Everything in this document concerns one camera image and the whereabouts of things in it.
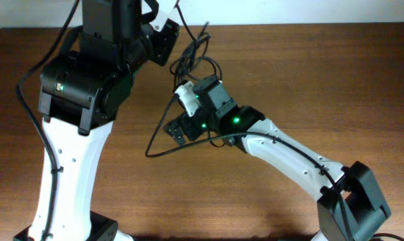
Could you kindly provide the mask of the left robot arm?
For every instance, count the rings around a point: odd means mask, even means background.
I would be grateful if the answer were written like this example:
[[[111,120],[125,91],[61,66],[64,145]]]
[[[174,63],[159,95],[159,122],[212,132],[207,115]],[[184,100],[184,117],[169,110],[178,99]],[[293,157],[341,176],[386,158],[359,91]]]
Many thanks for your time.
[[[44,146],[37,211],[16,240],[130,240],[118,222],[91,209],[94,181],[104,144],[119,106],[129,97],[146,62],[166,64],[179,34],[170,16],[176,1],[75,1],[82,24],[64,23],[40,72],[36,118],[17,98]]]

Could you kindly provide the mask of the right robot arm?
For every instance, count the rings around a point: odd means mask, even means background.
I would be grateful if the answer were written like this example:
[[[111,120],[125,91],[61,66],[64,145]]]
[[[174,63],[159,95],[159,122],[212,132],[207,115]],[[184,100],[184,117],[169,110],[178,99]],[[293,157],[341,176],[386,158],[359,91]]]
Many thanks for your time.
[[[164,127],[179,146],[214,132],[224,145],[237,147],[276,168],[315,202],[319,232],[314,240],[370,240],[391,216],[372,170],[357,161],[333,161],[289,137],[251,106],[239,106],[222,81],[210,76],[174,89],[184,111]]]

